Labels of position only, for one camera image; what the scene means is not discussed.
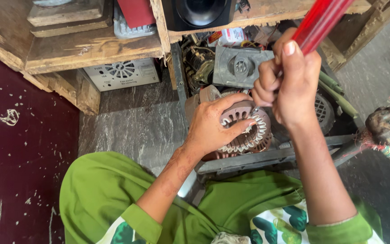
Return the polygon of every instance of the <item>hand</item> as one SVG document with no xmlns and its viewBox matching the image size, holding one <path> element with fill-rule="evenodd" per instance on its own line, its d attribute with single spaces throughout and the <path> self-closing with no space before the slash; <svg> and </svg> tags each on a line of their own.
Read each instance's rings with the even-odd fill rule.
<svg viewBox="0 0 390 244">
<path fill-rule="evenodd" d="M 254 125 L 256 123 L 254 119 L 241 120 L 228 129 L 220 124 L 219 119 L 224 110 L 243 100 L 252 101 L 252 97 L 244 93 L 236 93 L 212 102 L 201 103 L 192 117 L 188 137 L 183 147 L 191 151 L 195 149 L 199 153 L 198 157 L 202 158 L 230 143 L 248 126 Z"/>
<path fill-rule="evenodd" d="M 288 29 L 275 43 L 275 59 L 260 64 L 260 77 L 252 89 L 254 102 L 272 107 L 276 120 L 288 130 L 316 121 L 314 102 L 322 62 L 316 51 L 303 56 L 297 43 L 290 40 L 295 31 Z M 284 76 L 276 78 L 281 69 Z"/>
</svg>

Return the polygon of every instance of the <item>fingernail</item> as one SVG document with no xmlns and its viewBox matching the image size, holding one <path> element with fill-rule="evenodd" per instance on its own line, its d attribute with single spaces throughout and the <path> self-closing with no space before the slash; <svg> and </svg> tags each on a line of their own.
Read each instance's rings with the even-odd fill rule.
<svg viewBox="0 0 390 244">
<path fill-rule="evenodd" d="M 293 55 L 296 51 L 295 41 L 291 41 L 284 45 L 284 53 L 287 56 Z"/>
</svg>

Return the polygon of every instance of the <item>white box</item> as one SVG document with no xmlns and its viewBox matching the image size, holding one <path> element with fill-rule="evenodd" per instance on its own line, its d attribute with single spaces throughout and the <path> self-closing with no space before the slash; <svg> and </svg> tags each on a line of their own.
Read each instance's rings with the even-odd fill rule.
<svg viewBox="0 0 390 244">
<path fill-rule="evenodd" d="M 84 70 L 101 92 L 159 82 L 152 58 L 90 66 Z"/>
<path fill-rule="evenodd" d="M 248 36 L 241 27 L 228 28 L 213 33 L 207 39 L 207 46 L 209 47 L 232 47 L 240 46 L 242 41 L 248 40 Z"/>
</svg>

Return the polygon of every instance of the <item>person's left hand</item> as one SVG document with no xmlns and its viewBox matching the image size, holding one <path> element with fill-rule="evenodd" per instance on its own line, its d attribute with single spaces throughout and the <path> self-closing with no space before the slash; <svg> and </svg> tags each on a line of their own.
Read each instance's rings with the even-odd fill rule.
<svg viewBox="0 0 390 244">
<path fill-rule="evenodd" d="M 204 155 L 230 143 L 248 126 L 254 125 L 256 123 L 254 119 L 241 120 L 230 128 L 224 128 L 220 124 L 219 119 L 224 110 L 243 100 L 252 101 L 252 97 L 236 93 L 212 102 L 201 103 L 194 112 L 183 147 L 190 149 L 201 159 Z"/>
</svg>

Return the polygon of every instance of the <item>red book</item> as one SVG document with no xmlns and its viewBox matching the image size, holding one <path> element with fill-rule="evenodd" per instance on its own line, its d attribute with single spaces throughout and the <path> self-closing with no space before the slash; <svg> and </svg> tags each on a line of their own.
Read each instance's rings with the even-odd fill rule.
<svg viewBox="0 0 390 244">
<path fill-rule="evenodd" d="M 130 28 L 156 23 L 150 0 L 117 0 Z"/>
</svg>

